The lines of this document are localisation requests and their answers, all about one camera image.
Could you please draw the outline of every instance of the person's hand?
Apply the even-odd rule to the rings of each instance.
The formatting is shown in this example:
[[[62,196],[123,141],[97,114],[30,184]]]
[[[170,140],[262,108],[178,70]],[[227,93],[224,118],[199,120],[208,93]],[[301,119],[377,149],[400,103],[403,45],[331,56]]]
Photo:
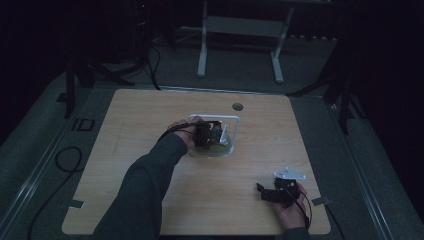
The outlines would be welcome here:
[[[195,122],[200,122],[200,121],[203,121],[203,119],[199,116],[196,116],[190,121],[190,123],[195,123]],[[182,124],[186,124],[186,123],[187,123],[186,120],[180,120],[178,122],[174,122],[173,124],[169,125],[168,129],[175,127],[177,125],[182,125]],[[194,128],[195,128],[195,126],[190,126],[190,127],[187,127],[187,128],[179,129],[179,130],[174,132],[175,135],[180,137],[185,142],[188,149],[193,149],[195,147],[194,141],[193,141]]]
[[[306,195],[306,191],[300,183],[297,183],[299,190]],[[303,204],[305,196],[301,193],[297,202],[305,211],[305,204]],[[305,215],[300,210],[297,204],[293,203],[290,207],[284,208],[279,203],[271,203],[274,211],[277,213],[278,219],[285,230],[291,228],[305,227]]]

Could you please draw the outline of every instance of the gray floor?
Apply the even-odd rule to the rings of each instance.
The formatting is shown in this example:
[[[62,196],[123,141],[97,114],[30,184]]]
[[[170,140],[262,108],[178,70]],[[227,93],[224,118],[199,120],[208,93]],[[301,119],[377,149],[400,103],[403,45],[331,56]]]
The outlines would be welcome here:
[[[209,49],[206,76],[198,78],[199,49],[191,46],[182,45],[175,52],[166,46],[157,46],[161,55],[157,72],[160,86],[165,89],[185,87],[285,94],[315,81],[334,42],[307,42],[289,38],[280,57],[285,77],[282,84],[274,81],[268,52],[246,49],[224,51],[219,44]],[[157,55],[155,52],[151,55],[155,63]],[[152,88],[144,71],[132,75],[127,78],[137,83],[136,88]],[[64,76],[53,81],[0,148],[1,229],[8,230],[7,239],[26,239],[34,215],[68,176],[68,173],[60,171],[54,164],[54,156],[58,151],[70,146],[79,147],[83,162],[80,166],[84,165],[113,93],[122,87],[103,81],[99,81],[92,90],[78,87],[77,108],[71,119],[65,120],[65,106],[56,102],[59,93],[64,91],[64,85]],[[356,116],[348,121],[349,135],[342,134],[336,123],[337,110],[321,101],[323,90],[291,98],[291,101],[321,194],[331,200],[329,207],[346,239],[424,239],[423,224],[369,122]],[[72,131],[76,118],[95,120],[94,129],[90,132]],[[57,135],[61,130],[64,130],[64,134]],[[72,151],[61,156],[69,168],[76,164],[78,158]],[[21,189],[22,192],[32,186],[25,181],[31,177],[32,170],[41,160],[48,164],[45,174],[38,176],[41,180],[38,188],[33,186],[36,191],[31,201],[17,206],[16,200],[22,199],[18,195],[21,186],[26,186]],[[67,236],[61,232],[67,206],[80,176],[81,173],[74,174],[46,205],[34,224],[32,239],[89,238]],[[8,216],[16,218],[7,220],[17,221],[5,221]],[[331,232],[324,236],[313,236],[313,239],[341,239],[334,220],[330,218],[330,221]],[[10,223],[9,228],[4,227],[7,223]]]

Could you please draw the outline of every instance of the black cable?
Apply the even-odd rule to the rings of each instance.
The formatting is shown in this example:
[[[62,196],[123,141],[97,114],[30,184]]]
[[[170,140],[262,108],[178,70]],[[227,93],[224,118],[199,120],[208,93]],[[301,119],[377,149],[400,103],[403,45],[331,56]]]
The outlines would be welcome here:
[[[346,239],[344,236],[344,233],[342,231],[342,228],[340,227],[339,222],[337,222],[336,218],[334,217],[333,212],[330,210],[330,208],[327,206],[327,204],[324,205],[325,209],[328,210],[328,212],[330,213],[331,217],[333,218],[334,222],[336,223],[337,228],[339,229],[340,235],[342,236],[342,239]]]
[[[68,170],[68,169],[66,169],[66,168],[64,168],[64,167],[62,167],[61,165],[60,165],[60,163],[59,163],[59,156],[63,153],[63,152],[65,152],[65,151],[67,151],[67,150],[76,150],[77,152],[78,152],[78,155],[79,155],[79,157],[78,157],[78,163],[75,165],[75,167],[72,169],[72,170]],[[28,228],[28,232],[27,232],[27,239],[28,240],[31,240],[32,239],[32,229],[34,228],[34,225],[35,225],[35,222],[36,222],[36,220],[37,220],[37,218],[39,217],[39,215],[41,214],[41,212],[44,210],[44,208],[47,206],[47,204],[50,202],[50,200],[56,195],[56,193],[66,184],[66,182],[68,182],[68,180],[72,177],[72,175],[74,175],[74,173],[77,173],[77,172],[81,172],[81,171],[84,171],[84,168],[82,168],[82,169],[77,169],[78,167],[79,167],[79,165],[80,165],[80,163],[81,163],[81,161],[82,161],[82,152],[81,152],[81,150],[78,148],[78,147],[67,147],[67,148],[64,148],[64,149],[62,149],[62,150],[60,150],[57,154],[56,154],[56,156],[55,156],[55,163],[56,163],[56,166],[61,170],[61,171],[64,171],[64,172],[67,172],[67,173],[69,173],[69,175],[68,175],[68,177],[66,177],[66,179],[62,182],[62,184],[60,184],[60,186],[58,187],[58,188],[56,188],[56,190],[47,198],[47,200],[43,203],[43,205],[38,209],[38,211],[37,211],[37,213],[35,214],[35,216],[34,216],[34,218],[32,219],[32,221],[31,221],[31,224],[30,224],[30,226],[29,226],[29,228]]]
[[[157,80],[156,80],[156,71],[157,71],[157,69],[158,69],[158,66],[159,66],[159,62],[160,62],[160,52],[159,52],[159,50],[157,50],[155,47],[153,47],[153,46],[151,46],[151,48],[153,49],[153,50],[155,50],[155,52],[158,54],[158,60],[157,60],[157,62],[156,62],[156,66],[155,66],[155,68],[154,69],[152,69],[152,64],[151,64],[151,62],[150,62],[150,59],[149,59],[149,57],[147,57],[147,64],[149,65],[149,69],[150,69],[150,75],[149,74],[147,74],[149,77],[150,77],[150,79],[152,80],[152,84],[153,84],[153,86],[156,88],[156,90],[161,90],[161,88],[159,87],[159,85],[158,85],[158,83],[157,83]]]
[[[201,124],[205,124],[205,123],[219,123],[219,121],[200,121],[200,122],[195,122],[195,123],[184,123],[184,124],[180,124],[180,125],[174,126],[174,127],[170,128],[170,129],[166,130],[162,134],[162,136],[159,137],[159,139],[158,139],[157,142],[159,142],[160,140],[162,140],[166,135],[168,135],[171,132],[183,131],[181,129],[187,128],[187,127],[190,127],[190,126],[201,125]]]
[[[300,206],[300,204],[297,202],[297,199],[295,199],[293,197],[293,195],[289,192],[289,190],[287,190],[286,188],[283,188],[284,191],[287,192],[287,194],[291,197],[291,199],[293,200],[293,202],[297,205],[297,207],[299,207],[300,211],[303,213],[303,216],[305,217],[305,228],[309,229],[309,227],[311,226],[311,222],[312,222],[312,208],[311,208],[311,204],[309,203],[309,199],[306,198],[305,194],[305,198],[309,204],[309,212],[310,212],[310,218],[308,218],[308,215],[306,215],[305,210],[303,210],[302,206]]]
[[[309,198],[306,196],[306,194],[304,194],[302,191],[300,191],[300,193],[305,196],[306,198],[306,202],[308,203],[309,206],[309,226],[311,226],[312,223],[312,207],[311,207],[311,202],[309,202]]]

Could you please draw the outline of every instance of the table top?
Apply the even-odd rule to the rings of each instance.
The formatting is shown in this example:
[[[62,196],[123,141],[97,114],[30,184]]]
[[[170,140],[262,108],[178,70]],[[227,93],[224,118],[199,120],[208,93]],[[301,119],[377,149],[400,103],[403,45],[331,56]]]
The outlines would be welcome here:
[[[243,110],[235,111],[234,103],[242,104]],[[163,201],[162,235],[282,233],[256,183],[273,189],[273,173],[285,167],[306,175],[307,180],[299,182],[309,199],[320,197],[287,97],[121,89],[112,99],[73,198],[84,206],[69,208],[63,232],[91,234],[116,197],[129,166],[149,152],[169,124],[191,114],[238,116],[235,148],[228,157],[182,157]],[[310,233],[328,233],[324,207],[311,205]]]

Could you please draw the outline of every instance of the black sleeve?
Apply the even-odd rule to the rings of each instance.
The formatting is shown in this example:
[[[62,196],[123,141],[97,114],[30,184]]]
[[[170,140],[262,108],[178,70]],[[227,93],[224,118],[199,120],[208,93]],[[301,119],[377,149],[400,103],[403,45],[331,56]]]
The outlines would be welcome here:
[[[283,240],[309,240],[311,239],[306,228],[292,228],[284,231]]]
[[[92,239],[158,239],[162,223],[162,200],[175,165],[187,146],[171,133],[135,161]]]

